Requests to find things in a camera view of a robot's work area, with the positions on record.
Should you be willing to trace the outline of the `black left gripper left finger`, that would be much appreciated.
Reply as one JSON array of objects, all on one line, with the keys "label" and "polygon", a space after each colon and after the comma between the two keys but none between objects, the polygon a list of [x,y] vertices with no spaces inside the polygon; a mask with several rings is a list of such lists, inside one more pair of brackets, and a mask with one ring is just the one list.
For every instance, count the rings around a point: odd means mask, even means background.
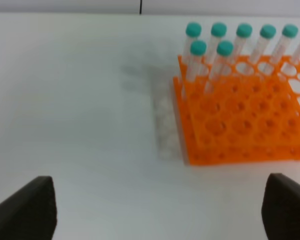
[{"label": "black left gripper left finger", "polygon": [[0,240],[51,240],[57,227],[53,178],[38,176],[0,203]]}]

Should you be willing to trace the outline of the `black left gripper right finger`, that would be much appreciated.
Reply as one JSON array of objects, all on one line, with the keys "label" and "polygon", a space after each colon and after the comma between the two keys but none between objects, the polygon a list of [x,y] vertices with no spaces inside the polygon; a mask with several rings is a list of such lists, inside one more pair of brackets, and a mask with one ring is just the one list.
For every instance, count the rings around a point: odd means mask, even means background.
[{"label": "black left gripper right finger", "polygon": [[271,173],[261,216],[269,240],[300,240],[300,184],[282,173]]}]

